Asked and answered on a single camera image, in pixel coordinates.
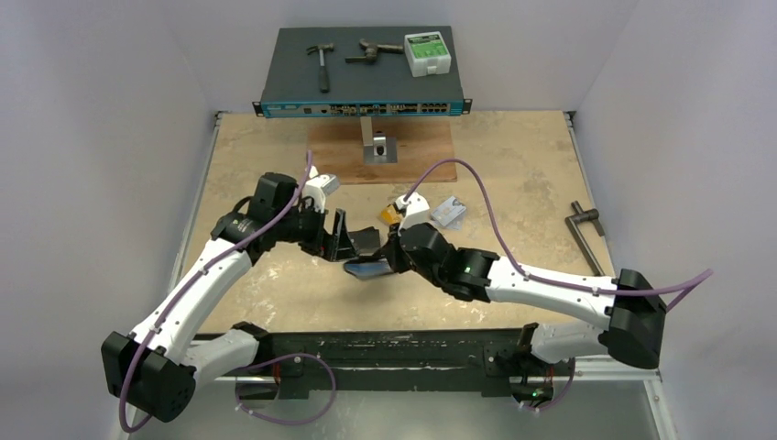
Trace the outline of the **silver card stack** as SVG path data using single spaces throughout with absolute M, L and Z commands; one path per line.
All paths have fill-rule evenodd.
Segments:
M 461 230 L 465 213 L 466 206 L 457 197 L 451 196 L 432 211 L 431 219 L 439 227 Z

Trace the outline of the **metal stand bracket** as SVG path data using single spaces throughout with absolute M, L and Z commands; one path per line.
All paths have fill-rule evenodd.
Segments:
M 373 128 L 371 116 L 360 116 L 360 132 L 363 144 L 363 161 L 367 165 L 398 162 L 397 142 L 382 131 Z

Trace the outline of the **rusty pliers tool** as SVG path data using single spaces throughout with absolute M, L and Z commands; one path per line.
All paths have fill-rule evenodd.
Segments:
M 345 62 L 347 64 L 374 64 L 377 62 L 378 56 L 381 53 L 403 54 L 405 52 L 402 45 L 381 44 L 369 41 L 365 38 L 360 39 L 358 45 L 362 49 L 363 54 L 361 56 L 345 57 Z

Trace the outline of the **small hammer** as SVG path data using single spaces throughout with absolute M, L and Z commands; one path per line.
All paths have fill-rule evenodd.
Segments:
M 306 53 L 308 55 L 318 55 L 318 88 L 319 91 L 323 94 L 328 94 L 330 92 L 330 78 L 326 65 L 326 54 L 332 51 L 334 51 L 333 43 L 316 44 L 306 49 Z

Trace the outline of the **black card holder wallet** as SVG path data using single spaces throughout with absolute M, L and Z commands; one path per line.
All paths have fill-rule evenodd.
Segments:
M 395 273 L 384 257 L 364 256 L 346 261 L 343 264 L 345 273 L 360 281 L 368 281 L 389 276 Z

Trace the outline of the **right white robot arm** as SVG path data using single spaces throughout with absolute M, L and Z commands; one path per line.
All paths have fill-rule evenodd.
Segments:
M 393 228 L 377 255 L 393 272 L 412 270 L 460 301 L 517 303 L 571 317 L 565 324 L 527 325 L 528 334 L 514 349 L 525 372 L 593 355 L 638 369 L 659 366 L 667 306 L 647 295 L 647 281 L 634 270 L 615 280 L 517 269 L 494 252 L 455 247 L 428 223 Z

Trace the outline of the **black VIP card stack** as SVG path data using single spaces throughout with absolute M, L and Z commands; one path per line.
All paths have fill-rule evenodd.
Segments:
M 373 226 L 350 231 L 349 238 L 358 256 L 372 255 L 382 246 L 380 231 Z

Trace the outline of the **white green plastic box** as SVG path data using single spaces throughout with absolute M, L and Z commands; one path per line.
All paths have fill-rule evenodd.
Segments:
M 403 43 L 412 77 L 442 75 L 451 70 L 452 55 L 440 31 L 408 34 Z

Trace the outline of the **wooden board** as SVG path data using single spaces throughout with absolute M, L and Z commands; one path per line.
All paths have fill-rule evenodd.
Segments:
M 434 163 L 454 157 L 451 124 L 441 118 L 378 118 L 373 128 L 396 139 L 397 163 L 365 164 L 359 120 L 333 118 L 308 132 L 315 166 L 343 184 L 413 183 Z

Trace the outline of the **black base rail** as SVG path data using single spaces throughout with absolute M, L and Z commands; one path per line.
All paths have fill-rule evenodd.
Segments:
M 268 376 L 283 399 L 311 391 L 477 392 L 548 401 L 552 379 L 573 363 L 545 364 L 521 351 L 527 330 L 261 332 L 255 359 L 237 375 Z

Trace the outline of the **blue network switch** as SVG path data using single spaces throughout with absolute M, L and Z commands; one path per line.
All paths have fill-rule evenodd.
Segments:
M 440 31 L 453 58 L 449 26 L 284 27 L 279 30 L 264 90 L 253 103 L 265 118 L 345 116 L 460 116 L 470 112 L 457 63 L 447 74 L 414 78 L 404 54 L 381 53 L 374 64 L 347 64 L 361 56 L 358 42 L 402 45 L 405 35 Z M 333 43 L 326 54 L 330 92 L 318 88 L 319 60 L 306 49 Z

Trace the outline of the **gold VIP card stack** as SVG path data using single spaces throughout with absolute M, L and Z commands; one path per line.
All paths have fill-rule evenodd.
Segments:
M 400 223 L 403 219 L 403 215 L 397 210 L 395 205 L 391 203 L 380 211 L 378 219 L 386 226 L 391 226 Z

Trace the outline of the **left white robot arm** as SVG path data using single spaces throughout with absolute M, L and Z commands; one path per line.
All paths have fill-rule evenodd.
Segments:
M 279 242 L 327 261 L 353 257 L 345 211 L 327 232 L 325 201 L 340 185 L 333 174 L 309 173 L 304 183 L 276 172 L 263 174 L 255 192 L 218 219 L 192 268 L 164 301 L 123 335 L 111 333 L 101 346 L 109 392 L 148 418 L 177 418 L 206 383 L 233 369 L 260 375 L 270 369 L 273 350 L 260 330 L 239 324 L 215 340 L 190 346 L 205 318 L 227 291 Z

